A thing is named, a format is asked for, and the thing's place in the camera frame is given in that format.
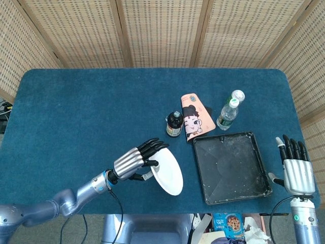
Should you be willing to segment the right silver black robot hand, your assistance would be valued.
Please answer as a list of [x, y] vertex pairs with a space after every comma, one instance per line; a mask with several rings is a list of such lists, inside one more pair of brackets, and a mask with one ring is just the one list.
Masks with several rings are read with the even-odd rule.
[[269, 172], [270, 180], [283, 186], [291, 195], [313, 195], [316, 191], [313, 167], [305, 144], [287, 135], [276, 137], [276, 143], [282, 160], [284, 179]]

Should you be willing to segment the clear water bottle green label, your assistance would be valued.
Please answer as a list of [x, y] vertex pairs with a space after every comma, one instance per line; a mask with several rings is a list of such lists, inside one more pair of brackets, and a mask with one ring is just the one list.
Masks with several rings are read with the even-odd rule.
[[245, 100], [243, 91], [237, 89], [227, 99], [221, 113], [216, 120], [218, 127], [224, 131], [228, 130], [236, 119], [239, 111], [239, 105]]

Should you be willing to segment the blue tablecloth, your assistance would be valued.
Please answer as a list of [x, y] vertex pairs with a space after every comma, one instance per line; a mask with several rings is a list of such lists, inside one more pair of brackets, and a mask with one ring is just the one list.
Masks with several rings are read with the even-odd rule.
[[181, 97], [196, 94], [217, 118], [232, 91], [246, 98], [229, 129], [254, 133], [265, 169], [283, 175], [276, 137], [304, 139], [286, 75], [277, 69], [123, 68], [32, 69], [20, 82], [0, 145], [0, 205], [33, 205], [64, 189], [77, 190], [148, 139], [169, 144], [184, 187], [166, 193], [154, 179], [120, 181], [117, 199], [104, 193], [84, 214], [263, 212], [287, 196], [207, 205], [193, 147], [185, 134], [166, 133], [166, 116]]

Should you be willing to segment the brown tea bottle black cap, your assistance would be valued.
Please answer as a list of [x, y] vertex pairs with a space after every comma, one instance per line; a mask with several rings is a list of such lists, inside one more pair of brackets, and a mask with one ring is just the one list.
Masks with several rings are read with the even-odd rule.
[[180, 135], [184, 123], [184, 117], [179, 111], [173, 111], [166, 117], [166, 132], [171, 137]]

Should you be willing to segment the cartoon girl mouse pad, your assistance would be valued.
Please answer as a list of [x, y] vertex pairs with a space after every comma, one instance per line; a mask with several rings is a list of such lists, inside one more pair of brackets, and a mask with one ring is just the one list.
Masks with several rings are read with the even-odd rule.
[[211, 115], [196, 94], [183, 95], [181, 104], [187, 142], [216, 128]]

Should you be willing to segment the woven rattan folding screen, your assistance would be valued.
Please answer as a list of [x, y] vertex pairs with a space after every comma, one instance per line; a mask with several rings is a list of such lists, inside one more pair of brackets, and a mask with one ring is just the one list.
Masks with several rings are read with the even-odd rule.
[[325, 208], [325, 0], [0, 0], [0, 104], [32, 68], [118, 67], [282, 70]]

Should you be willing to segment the white round plate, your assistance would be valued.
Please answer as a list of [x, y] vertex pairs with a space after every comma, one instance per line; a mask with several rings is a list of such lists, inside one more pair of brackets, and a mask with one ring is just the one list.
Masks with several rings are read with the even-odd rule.
[[180, 166], [168, 148], [163, 148], [149, 158], [157, 161], [151, 171], [158, 184], [170, 195], [178, 196], [183, 189], [183, 176]]

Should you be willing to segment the black rectangular tray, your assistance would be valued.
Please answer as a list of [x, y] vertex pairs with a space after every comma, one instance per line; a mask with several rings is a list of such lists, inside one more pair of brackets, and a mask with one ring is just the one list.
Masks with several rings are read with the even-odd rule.
[[252, 132], [198, 137], [193, 146], [207, 205], [272, 194]]

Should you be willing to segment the crumpled white tissue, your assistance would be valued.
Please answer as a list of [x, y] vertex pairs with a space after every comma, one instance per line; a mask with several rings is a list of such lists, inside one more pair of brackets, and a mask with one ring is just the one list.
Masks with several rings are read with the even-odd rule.
[[244, 228], [246, 244], [268, 244], [270, 237], [268, 237], [262, 229], [257, 226], [253, 217], [245, 217]]

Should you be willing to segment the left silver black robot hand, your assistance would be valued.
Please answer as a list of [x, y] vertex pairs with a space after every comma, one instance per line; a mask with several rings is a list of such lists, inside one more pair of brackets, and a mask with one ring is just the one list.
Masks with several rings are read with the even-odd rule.
[[151, 160], [150, 157], [168, 146], [169, 144], [159, 138], [151, 138], [138, 147], [132, 148], [114, 162], [112, 173], [110, 173], [111, 176], [114, 175], [111, 182], [129, 178], [140, 180], [136, 172], [143, 167], [157, 167], [159, 162]]

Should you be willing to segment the blue cookie box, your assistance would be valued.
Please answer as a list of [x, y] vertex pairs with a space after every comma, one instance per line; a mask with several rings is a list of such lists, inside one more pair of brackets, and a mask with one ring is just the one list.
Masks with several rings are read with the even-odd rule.
[[223, 231], [228, 239], [245, 239], [240, 213], [213, 213], [212, 219], [214, 231]]

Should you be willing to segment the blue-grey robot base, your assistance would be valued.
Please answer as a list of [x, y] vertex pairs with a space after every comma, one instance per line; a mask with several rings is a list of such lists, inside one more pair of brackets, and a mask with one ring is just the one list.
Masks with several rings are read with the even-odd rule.
[[192, 214], [110, 214], [101, 244], [188, 244]]

